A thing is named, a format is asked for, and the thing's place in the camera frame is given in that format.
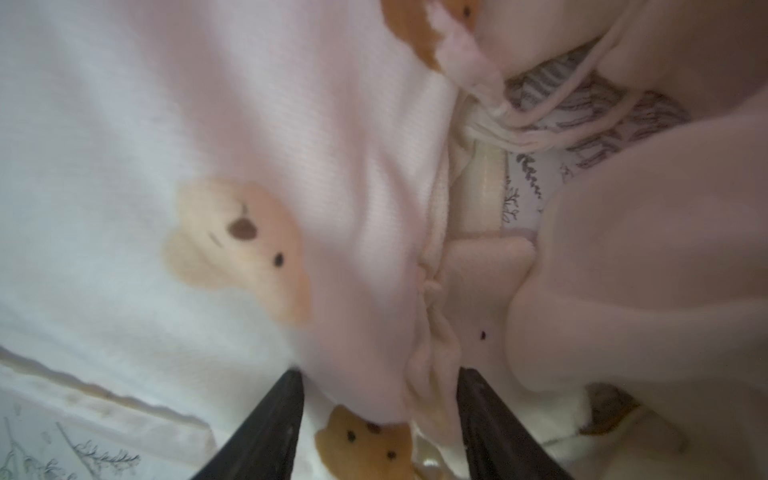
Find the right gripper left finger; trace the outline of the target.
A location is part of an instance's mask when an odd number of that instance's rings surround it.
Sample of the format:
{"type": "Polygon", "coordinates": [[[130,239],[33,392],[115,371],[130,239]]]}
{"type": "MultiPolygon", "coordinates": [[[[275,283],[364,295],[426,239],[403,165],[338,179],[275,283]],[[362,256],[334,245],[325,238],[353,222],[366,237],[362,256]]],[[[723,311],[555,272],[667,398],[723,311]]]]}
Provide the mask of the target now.
{"type": "Polygon", "coordinates": [[[287,370],[193,480],[286,480],[304,412],[303,376],[287,370]]]}

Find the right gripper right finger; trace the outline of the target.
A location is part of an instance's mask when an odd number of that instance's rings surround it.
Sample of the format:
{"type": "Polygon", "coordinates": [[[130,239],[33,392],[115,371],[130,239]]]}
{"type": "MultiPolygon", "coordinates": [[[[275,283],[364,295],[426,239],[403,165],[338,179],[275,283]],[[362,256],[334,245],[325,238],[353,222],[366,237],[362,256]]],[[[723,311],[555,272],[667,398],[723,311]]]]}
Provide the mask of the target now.
{"type": "Polygon", "coordinates": [[[457,404],[472,480],[571,480],[475,369],[462,367],[457,404]]]}

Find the cream bear print pillow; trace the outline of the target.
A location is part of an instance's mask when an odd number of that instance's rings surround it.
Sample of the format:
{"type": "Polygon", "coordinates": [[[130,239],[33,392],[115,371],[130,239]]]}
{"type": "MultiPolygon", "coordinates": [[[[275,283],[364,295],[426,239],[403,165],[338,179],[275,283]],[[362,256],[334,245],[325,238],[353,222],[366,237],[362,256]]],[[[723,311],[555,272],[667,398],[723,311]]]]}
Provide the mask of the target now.
{"type": "Polygon", "coordinates": [[[375,1],[3,2],[2,477],[188,477],[295,365],[408,419],[456,94],[375,1]]]}

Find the red strawberry print ruffled pillowcase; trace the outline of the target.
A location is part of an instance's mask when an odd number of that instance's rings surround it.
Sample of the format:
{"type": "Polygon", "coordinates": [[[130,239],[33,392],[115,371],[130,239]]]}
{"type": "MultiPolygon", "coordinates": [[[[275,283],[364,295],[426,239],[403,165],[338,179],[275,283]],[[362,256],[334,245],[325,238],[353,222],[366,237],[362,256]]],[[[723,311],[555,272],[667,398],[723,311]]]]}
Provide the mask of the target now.
{"type": "Polygon", "coordinates": [[[463,322],[463,362],[537,392],[619,385],[730,478],[765,478],[766,3],[488,1],[477,25],[505,76],[616,32],[597,72],[700,117],[565,184],[517,289],[485,260],[490,332],[463,322]]]}

